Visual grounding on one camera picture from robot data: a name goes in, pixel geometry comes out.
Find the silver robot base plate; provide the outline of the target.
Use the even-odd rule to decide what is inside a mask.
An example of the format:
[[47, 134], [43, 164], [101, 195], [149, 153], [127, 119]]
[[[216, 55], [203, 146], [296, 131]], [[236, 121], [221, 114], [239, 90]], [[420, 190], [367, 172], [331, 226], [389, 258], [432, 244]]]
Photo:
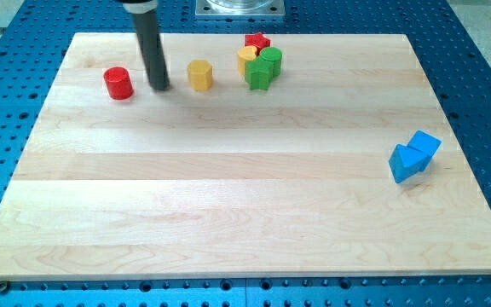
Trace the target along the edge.
[[196, 0], [195, 14], [202, 17], [280, 16], [285, 14], [284, 0]]

